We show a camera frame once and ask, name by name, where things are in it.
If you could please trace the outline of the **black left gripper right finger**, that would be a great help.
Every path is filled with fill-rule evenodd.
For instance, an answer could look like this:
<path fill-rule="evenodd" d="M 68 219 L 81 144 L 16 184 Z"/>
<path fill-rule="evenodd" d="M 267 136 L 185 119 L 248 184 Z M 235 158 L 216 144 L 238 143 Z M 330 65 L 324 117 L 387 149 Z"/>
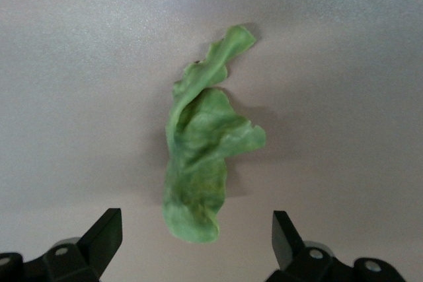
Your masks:
<path fill-rule="evenodd" d="M 404 277 L 389 263 L 358 258 L 352 267 L 342 263 L 322 244 L 307 245 L 285 211 L 272 216 L 272 247 L 279 269 L 268 281 L 397 281 Z"/>

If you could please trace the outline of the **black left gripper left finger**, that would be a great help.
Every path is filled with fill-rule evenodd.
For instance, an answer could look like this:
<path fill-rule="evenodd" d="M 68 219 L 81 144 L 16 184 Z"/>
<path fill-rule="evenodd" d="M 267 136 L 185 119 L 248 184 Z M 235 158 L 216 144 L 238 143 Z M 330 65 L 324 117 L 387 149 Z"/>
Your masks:
<path fill-rule="evenodd" d="M 25 262 L 16 252 L 1 254 L 2 281 L 100 281 L 123 240 L 122 211 L 110 208 L 77 240 L 64 240 Z"/>

